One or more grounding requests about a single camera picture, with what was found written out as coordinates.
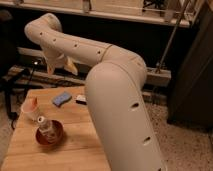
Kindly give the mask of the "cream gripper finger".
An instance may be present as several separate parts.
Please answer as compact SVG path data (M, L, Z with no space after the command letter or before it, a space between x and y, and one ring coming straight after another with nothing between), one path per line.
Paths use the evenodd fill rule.
M47 73L49 75L53 75L55 71L55 66L52 65L51 63L47 63Z
M74 75L78 75L78 69L76 68L76 66L74 65L73 61L70 58L67 59L64 69L68 72L71 72Z

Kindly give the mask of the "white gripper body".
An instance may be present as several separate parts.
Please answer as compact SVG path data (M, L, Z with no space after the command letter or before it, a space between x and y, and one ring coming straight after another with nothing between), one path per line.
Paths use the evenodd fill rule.
M73 62L62 52L46 46L41 47L46 63L49 66L71 66Z

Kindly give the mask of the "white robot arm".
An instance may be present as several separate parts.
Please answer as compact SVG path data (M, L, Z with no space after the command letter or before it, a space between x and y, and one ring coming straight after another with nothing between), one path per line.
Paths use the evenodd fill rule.
M41 47L49 73L70 70L72 60L91 67L86 103L111 171L168 171L142 96L147 67L140 55L65 34L52 13L27 23L24 32Z

